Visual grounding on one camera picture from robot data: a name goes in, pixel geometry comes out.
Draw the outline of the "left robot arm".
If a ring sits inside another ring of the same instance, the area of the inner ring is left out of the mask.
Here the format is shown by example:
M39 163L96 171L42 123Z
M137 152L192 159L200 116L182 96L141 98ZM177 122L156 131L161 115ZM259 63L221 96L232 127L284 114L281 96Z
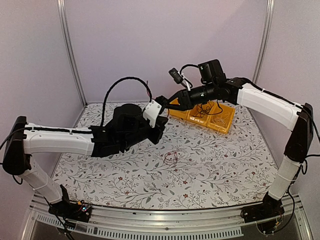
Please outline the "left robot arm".
M124 153L146 139L156 145L168 122L167 117L161 116L161 111L161 105L156 102L149 103L144 109L127 103L114 109L107 124L84 128L36 125L28 123L25 116L19 116L2 144L5 147L2 167L55 204L63 217L70 217L75 210L69 202L68 192L48 176L32 155L71 153L104 158Z

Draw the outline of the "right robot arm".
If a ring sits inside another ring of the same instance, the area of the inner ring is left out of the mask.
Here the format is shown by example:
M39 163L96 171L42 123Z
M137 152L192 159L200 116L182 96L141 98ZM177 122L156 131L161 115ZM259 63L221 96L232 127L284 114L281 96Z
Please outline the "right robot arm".
M245 77L227 78L219 60L198 64L202 85L177 91L164 100L162 107L170 110L191 110L198 104L221 100L257 111L290 130L283 161L269 188L265 202L259 206L262 218L269 218L278 210L278 203L307 158L314 135L313 108L287 100L267 91Z

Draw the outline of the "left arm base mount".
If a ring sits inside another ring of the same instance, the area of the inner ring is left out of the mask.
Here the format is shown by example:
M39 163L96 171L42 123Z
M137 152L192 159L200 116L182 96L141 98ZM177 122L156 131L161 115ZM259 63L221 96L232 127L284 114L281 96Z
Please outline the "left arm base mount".
M71 219L88 223L92 214L92 203L80 200L78 202L72 202L69 199L67 189L61 184L62 198L57 203L51 203L49 205L48 212L50 214L56 214L64 219Z

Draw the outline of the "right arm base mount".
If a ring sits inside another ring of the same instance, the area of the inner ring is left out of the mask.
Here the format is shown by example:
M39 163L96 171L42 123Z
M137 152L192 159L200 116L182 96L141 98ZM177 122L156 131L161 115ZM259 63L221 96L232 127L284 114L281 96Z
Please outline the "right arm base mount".
M240 216L245 223L262 221L257 229L264 235L274 234L284 218L284 207L281 200L275 200L266 193L262 203L246 206L241 209Z

